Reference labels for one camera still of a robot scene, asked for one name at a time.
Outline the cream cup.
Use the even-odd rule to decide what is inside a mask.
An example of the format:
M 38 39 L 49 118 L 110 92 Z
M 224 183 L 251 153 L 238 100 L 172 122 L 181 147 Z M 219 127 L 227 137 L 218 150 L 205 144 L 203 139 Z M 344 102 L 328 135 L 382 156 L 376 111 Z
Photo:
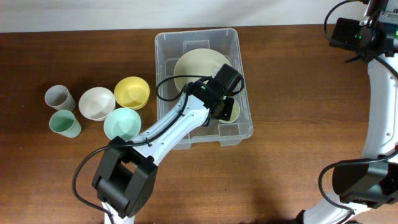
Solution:
M 234 104 L 233 104 L 233 109 L 232 109 L 232 112 L 231 112 L 230 119 L 229 120 L 222 120 L 221 119 L 220 122 L 226 123 L 226 124 L 233 123 L 234 121 L 236 121 L 238 119 L 239 115 L 240 115 L 240 105 L 235 100 Z

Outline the smaller beige plate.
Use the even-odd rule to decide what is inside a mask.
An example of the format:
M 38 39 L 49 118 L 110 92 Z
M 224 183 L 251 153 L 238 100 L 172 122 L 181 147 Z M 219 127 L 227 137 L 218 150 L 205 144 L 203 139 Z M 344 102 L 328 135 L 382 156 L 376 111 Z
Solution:
M 214 77 L 220 68 L 229 60 L 221 53 L 212 49 L 195 49 L 185 53 L 174 68 L 174 76 L 198 75 Z

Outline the yellow bowl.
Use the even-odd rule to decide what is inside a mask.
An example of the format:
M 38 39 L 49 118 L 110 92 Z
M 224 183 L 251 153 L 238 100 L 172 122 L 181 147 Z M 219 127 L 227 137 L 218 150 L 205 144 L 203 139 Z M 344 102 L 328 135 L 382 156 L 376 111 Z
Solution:
M 150 87 L 140 77 L 126 77 L 114 89 L 116 102 L 125 108 L 139 110 L 149 101 Z

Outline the mint green bowl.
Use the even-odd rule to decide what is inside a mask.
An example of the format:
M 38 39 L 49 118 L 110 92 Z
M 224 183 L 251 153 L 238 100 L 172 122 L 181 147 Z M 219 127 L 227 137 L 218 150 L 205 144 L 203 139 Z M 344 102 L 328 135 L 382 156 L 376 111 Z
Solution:
M 106 117 L 103 129 L 110 140 L 120 137 L 129 141 L 140 133 L 141 125 L 141 117 L 136 111 L 129 108 L 118 108 Z

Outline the mint green cup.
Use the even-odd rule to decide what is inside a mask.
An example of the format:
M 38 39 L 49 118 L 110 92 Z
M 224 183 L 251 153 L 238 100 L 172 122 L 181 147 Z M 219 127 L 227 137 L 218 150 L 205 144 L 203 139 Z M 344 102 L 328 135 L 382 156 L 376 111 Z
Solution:
M 49 128 L 62 136 L 75 138 L 81 133 L 81 124 L 75 115 L 68 110 L 60 110 L 52 115 Z

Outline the grey cup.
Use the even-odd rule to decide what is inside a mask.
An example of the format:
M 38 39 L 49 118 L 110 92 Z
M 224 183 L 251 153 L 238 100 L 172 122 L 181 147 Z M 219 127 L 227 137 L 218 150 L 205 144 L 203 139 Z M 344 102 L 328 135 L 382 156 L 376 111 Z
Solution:
M 72 94 L 69 92 L 68 88 L 63 85 L 50 87 L 45 93 L 44 100 L 47 105 L 58 111 L 73 111 L 76 107 Z

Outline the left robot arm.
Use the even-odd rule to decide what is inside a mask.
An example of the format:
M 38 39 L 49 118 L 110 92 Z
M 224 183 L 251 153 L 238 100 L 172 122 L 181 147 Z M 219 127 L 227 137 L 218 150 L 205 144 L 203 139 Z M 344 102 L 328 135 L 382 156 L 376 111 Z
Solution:
M 132 222 L 152 195 L 162 159 L 190 131 L 211 119 L 229 119 L 233 97 L 243 88 L 243 76 L 224 64 L 215 76 L 197 76 L 185 84 L 175 97 L 177 104 L 149 129 L 129 140 L 115 137 L 92 180 L 105 222 Z

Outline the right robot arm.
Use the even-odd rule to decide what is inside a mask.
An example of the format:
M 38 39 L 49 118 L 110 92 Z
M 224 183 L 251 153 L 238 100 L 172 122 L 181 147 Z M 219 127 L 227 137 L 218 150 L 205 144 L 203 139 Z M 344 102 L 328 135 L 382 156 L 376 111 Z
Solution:
M 353 51 L 368 65 L 371 101 L 361 158 L 326 166 L 322 200 L 295 223 L 349 223 L 363 212 L 397 203 L 397 1 L 364 1 L 361 21 L 339 18 L 330 46 Z

